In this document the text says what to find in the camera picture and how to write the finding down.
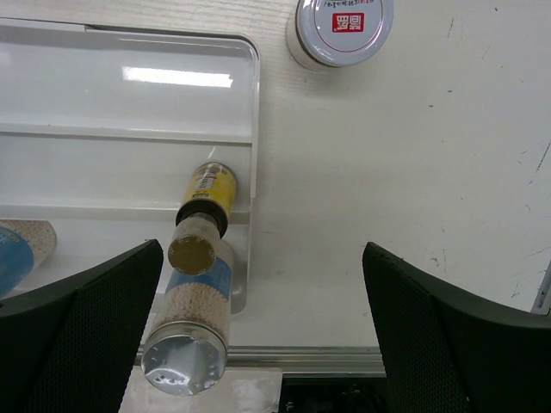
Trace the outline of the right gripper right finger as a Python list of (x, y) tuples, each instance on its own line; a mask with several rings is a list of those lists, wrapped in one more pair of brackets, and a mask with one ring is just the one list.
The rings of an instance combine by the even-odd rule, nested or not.
[(396, 412), (548, 412), (550, 318), (501, 305), (369, 242), (362, 271)]

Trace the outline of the yellow label bottle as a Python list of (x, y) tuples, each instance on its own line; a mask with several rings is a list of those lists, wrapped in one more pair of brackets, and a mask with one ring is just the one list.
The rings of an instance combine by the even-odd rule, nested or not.
[(168, 247), (169, 264), (176, 271), (197, 276), (212, 268), (237, 188), (236, 176), (223, 163), (205, 163), (194, 171)]

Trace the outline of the orange spice jar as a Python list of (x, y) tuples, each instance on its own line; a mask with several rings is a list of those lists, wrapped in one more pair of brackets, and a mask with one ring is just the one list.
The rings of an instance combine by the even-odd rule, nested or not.
[(358, 65), (381, 49), (393, 12), (392, 0), (299, 1), (288, 19), (288, 50), (311, 71)]

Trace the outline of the blue label shaker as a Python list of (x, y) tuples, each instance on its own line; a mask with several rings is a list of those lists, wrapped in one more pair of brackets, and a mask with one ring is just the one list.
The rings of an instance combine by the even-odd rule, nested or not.
[(57, 246), (47, 220), (1, 220), (1, 298), (37, 269)]
[(145, 340), (141, 368), (146, 380), (173, 396), (203, 393), (222, 378), (227, 361), (234, 254), (219, 244), (204, 274), (171, 274), (164, 301)]

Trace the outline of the white divided tray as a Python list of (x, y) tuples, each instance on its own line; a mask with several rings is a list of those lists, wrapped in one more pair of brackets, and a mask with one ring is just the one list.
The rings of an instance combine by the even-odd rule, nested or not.
[(256, 195), (260, 53), (237, 34), (1, 20), (1, 216), (46, 220), (52, 256), (15, 293), (146, 239), (167, 245), (196, 168), (238, 191), (225, 240), (245, 308)]

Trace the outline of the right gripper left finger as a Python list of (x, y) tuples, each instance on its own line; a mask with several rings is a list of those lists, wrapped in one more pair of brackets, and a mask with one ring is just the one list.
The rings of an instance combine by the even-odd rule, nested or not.
[(164, 262), (147, 240), (1, 301), (3, 412), (116, 412)]

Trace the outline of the aluminium right rail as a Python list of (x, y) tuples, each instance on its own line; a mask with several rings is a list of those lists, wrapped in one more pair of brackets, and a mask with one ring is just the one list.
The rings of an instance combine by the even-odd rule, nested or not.
[(545, 275), (542, 279), (542, 283), (538, 289), (535, 301), (532, 305), (531, 312), (543, 315), (545, 317), (550, 316), (551, 308), (551, 263), (549, 263)]

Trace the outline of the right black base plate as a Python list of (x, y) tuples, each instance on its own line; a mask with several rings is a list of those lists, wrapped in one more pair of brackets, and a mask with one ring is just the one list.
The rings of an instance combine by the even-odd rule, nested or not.
[(284, 376), (278, 412), (393, 412), (385, 378)]

